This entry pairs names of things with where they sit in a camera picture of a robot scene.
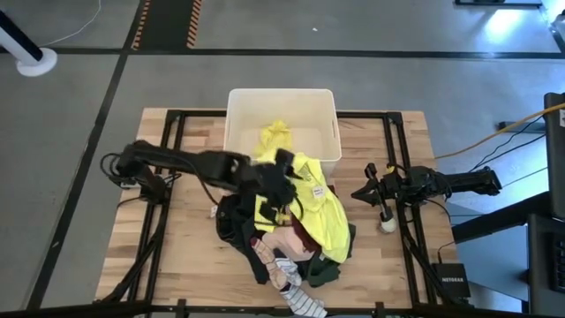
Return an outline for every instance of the white cord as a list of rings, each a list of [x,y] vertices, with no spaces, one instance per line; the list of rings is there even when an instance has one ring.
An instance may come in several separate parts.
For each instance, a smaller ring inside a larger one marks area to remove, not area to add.
[[[51,44],[55,44],[55,43],[60,42],[60,41],[64,41],[64,40],[66,40],[66,39],[68,39],[68,38],[70,38],[70,37],[73,37],[73,36],[75,36],[75,35],[81,33],[82,30],[84,30],[86,27],[88,27],[91,23],[94,22],[94,20],[96,19],[96,17],[98,17],[98,14],[100,13],[101,10],[102,10],[102,0],[98,0],[98,10],[97,10],[96,13],[94,14],[94,16],[93,16],[84,26],[82,26],[82,28],[79,29],[79,31],[77,31],[77,32],[75,32],[75,33],[73,33],[73,34],[69,34],[69,35],[67,35],[67,36],[65,36],[65,37],[62,37],[62,38],[60,38],[60,39],[54,40],[54,41],[52,41],[52,42],[44,43],[44,44],[40,45],[40,47],[44,47],[44,46],[48,46],[48,45],[51,45]]]

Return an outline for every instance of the pile of clothes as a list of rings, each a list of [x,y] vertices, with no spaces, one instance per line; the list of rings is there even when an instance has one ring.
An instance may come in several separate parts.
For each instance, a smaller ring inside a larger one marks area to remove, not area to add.
[[[264,129],[260,140],[259,163],[273,162],[278,148],[291,151],[290,130],[281,121]],[[258,284],[271,281],[294,314],[325,317],[324,303],[300,285],[306,280],[319,287],[336,280],[339,265],[351,257],[356,229],[326,184],[320,160],[297,153],[292,166],[300,176],[290,179],[298,196],[276,212],[275,220],[260,213],[265,198],[232,194],[218,205],[216,231],[247,258]]]

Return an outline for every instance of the wooden tabletop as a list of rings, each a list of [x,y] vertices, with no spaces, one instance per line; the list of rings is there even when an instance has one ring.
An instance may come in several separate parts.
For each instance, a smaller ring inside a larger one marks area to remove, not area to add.
[[[145,109],[137,139],[159,145],[166,112],[166,109]],[[403,120],[411,164],[435,168],[424,113],[405,111]],[[382,121],[370,118],[340,118],[338,121],[343,158],[332,179],[349,222],[357,226],[353,257],[341,265],[339,280],[316,289],[307,284],[303,286],[311,296],[322,299],[328,308],[371,308],[376,301],[383,302],[387,308],[410,308],[400,231],[391,234],[378,231],[377,210],[350,197],[365,184],[363,169],[367,163],[377,164],[380,172],[385,170],[388,156]],[[181,149],[192,152],[222,149],[223,131],[223,117],[189,117]],[[395,132],[393,137],[395,148],[399,149]],[[212,194],[220,199],[219,190],[213,189]],[[124,191],[122,200],[137,195],[137,190]],[[192,306],[286,307],[271,284],[255,283],[247,259],[218,239],[215,220],[209,218],[212,206],[195,177],[183,175],[176,181],[154,304],[176,305],[178,299],[187,299]],[[117,211],[97,299],[110,293],[133,264],[145,207],[146,203],[134,201]],[[428,253],[433,261],[437,259],[437,249],[453,241],[451,227],[445,212],[433,204],[424,206],[421,214]],[[456,261],[455,246],[444,247],[441,256],[444,261]],[[414,264],[419,296],[425,301],[422,272],[416,260]],[[148,266],[142,274],[140,298],[145,293],[147,272]]]

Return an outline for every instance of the white pole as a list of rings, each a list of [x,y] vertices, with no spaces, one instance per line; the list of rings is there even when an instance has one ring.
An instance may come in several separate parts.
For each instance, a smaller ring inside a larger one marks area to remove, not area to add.
[[[24,76],[40,76],[57,64],[57,53],[40,49],[2,11],[0,11],[0,45],[16,59],[18,72]]]

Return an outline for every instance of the gray floor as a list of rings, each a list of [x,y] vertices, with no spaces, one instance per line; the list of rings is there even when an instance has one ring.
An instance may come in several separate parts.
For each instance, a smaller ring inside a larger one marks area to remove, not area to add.
[[[135,3],[102,0],[100,17],[85,32],[57,45],[121,47]],[[359,1],[358,7],[334,0],[325,4],[296,0],[251,5],[243,0],[207,0],[197,45],[557,50],[535,10],[461,9],[445,0]],[[550,12],[565,8],[563,1],[548,4]],[[39,43],[75,31],[96,6],[95,0],[56,0],[49,5],[40,0],[0,1],[0,8],[5,8]],[[272,11],[285,12],[285,19],[270,17]],[[374,12],[375,18],[368,12]],[[497,16],[515,23],[501,26],[504,23],[496,22]],[[250,20],[256,21],[256,28],[248,26]],[[493,32],[505,27],[506,33],[495,40]],[[0,288],[0,311],[17,309],[26,302],[117,61],[116,56],[59,58],[57,68],[48,75],[24,79],[15,72],[11,57],[0,55],[0,93],[4,100],[0,141],[4,149],[10,149],[10,155],[0,156],[0,173],[8,177],[0,192],[2,202],[7,202],[0,213],[0,285],[11,287]],[[98,171],[97,163],[101,155],[118,151],[133,140],[144,107],[221,108],[227,103],[228,92],[236,87],[323,87],[334,92],[340,110],[423,110],[433,150],[441,155],[492,133],[498,121],[516,120],[540,110],[544,93],[565,91],[564,73],[565,61],[556,60],[129,57],[44,306],[93,299],[119,196],[118,189]],[[468,170],[506,138],[494,139],[438,164],[447,173]],[[508,148],[531,138],[518,136]],[[539,141],[491,167],[507,184],[545,165],[544,142]],[[524,186],[526,183],[535,186]],[[540,172],[510,185],[497,197],[459,194],[452,202],[486,213],[541,192],[544,187],[546,172]],[[488,301],[478,303],[492,307]]]
[[[452,0],[207,0],[196,48],[559,51],[537,9]]]

